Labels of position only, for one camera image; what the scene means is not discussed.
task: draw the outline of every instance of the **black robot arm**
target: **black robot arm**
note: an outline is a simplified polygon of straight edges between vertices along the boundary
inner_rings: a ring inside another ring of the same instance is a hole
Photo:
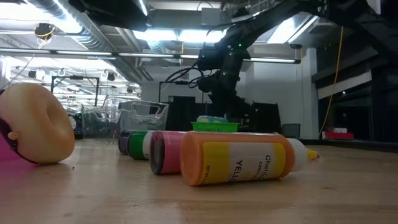
[[[249,59],[247,48],[257,38],[294,16],[309,12],[327,18],[338,25],[361,31],[381,55],[398,62],[398,30],[376,14],[366,0],[285,0],[268,11],[231,26],[213,47],[201,49],[200,70],[219,70],[218,75],[202,78],[198,87],[211,92],[214,115],[223,116],[236,101],[236,83],[243,59]]]

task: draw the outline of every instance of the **workbench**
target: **workbench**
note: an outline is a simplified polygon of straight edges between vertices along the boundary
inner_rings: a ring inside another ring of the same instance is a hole
[[[0,163],[0,223],[397,223],[398,154],[310,146],[321,158],[280,180],[189,187],[105,141],[65,161]]]

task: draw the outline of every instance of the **table surface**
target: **table surface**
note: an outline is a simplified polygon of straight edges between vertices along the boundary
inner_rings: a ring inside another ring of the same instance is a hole
[[[78,141],[60,164],[0,162],[0,223],[398,222],[398,154],[309,148],[322,158],[280,180],[189,187]]]

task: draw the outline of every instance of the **yellow label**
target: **yellow label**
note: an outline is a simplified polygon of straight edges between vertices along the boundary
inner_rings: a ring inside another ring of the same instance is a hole
[[[285,149],[279,143],[204,142],[201,184],[262,180],[280,176]]]

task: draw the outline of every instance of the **plastic bin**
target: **plastic bin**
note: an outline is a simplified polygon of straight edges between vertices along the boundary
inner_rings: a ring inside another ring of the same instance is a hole
[[[81,106],[84,138],[116,139],[126,129],[164,130],[169,105],[108,97],[100,108]]]
[[[194,131],[237,132],[239,123],[191,122]]]

